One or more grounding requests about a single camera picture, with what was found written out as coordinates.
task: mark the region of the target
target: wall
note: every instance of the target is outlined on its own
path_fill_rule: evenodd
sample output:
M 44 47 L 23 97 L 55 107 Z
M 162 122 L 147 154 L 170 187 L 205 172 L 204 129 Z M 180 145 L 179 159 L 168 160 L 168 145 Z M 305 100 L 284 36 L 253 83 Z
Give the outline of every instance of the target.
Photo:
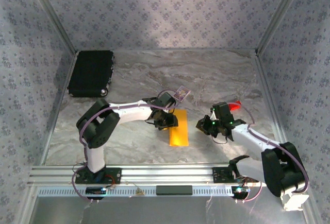
M 50 0 L 76 49 L 256 48 L 280 0 Z
M 330 222 L 330 0 L 294 0 L 262 55 L 288 141 Z
M 13 223 L 72 56 L 38 0 L 0 0 L 0 223 Z

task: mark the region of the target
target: marble surface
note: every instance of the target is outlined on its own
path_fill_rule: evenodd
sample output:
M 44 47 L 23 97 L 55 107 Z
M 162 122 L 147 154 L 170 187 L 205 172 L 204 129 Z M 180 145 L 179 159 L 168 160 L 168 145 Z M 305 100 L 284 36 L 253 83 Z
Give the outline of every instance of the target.
M 242 154 L 253 155 L 231 141 L 225 145 L 215 144 L 210 136 L 195 128 L 197 121 L 209 114 L 212 104 L 220 101 L 240 100 L 255 117 L 255 129 L 274 138 L 252 65 L 253 51 L 149 50 L 115 51 L 114 54 L 108 102 L 135 102 L 181 85 L 191 90 L 180 106 L 188 113 L 189 146 L 169 146 L 168 130 L 158 131 L 143 121 L 124 123 L 116 127 L 106 143 L 107 164 L 221 163 Z M 75 125 L 94 102 L 92 98 L 72 98 L 65 94 L 46 165 L 83 161 L 83 147 Z M 244 110 L 235 110 L 233 115 L 246 122 L 251 120 Z

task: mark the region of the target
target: yellow block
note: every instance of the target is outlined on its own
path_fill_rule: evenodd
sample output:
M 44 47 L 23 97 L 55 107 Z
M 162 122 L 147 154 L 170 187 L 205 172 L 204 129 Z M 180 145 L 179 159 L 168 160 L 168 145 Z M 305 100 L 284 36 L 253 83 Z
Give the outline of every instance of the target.
M 177 117 L 178 127 L 170 128 L 170 146 L 189 146 L 187 111 L 175 109 L 174 115 Z

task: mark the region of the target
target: black case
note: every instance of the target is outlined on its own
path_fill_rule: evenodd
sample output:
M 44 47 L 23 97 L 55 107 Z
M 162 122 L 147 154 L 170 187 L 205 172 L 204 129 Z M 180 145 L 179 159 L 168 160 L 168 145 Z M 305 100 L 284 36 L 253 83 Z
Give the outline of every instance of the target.
M 69 94 L 72 97 L 106 96 L 109 91 L 112 72 L 112 51 L 80 51 L 68 86 Z

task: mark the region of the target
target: white connector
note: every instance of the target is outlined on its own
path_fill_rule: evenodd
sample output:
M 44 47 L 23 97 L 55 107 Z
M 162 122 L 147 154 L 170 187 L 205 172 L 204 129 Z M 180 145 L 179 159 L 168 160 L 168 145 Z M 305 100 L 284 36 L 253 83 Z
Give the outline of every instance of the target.
M 307 194 L 289 193 L 280 197 L 285 211 L 302 211 L 301 205 L 308 199 Z

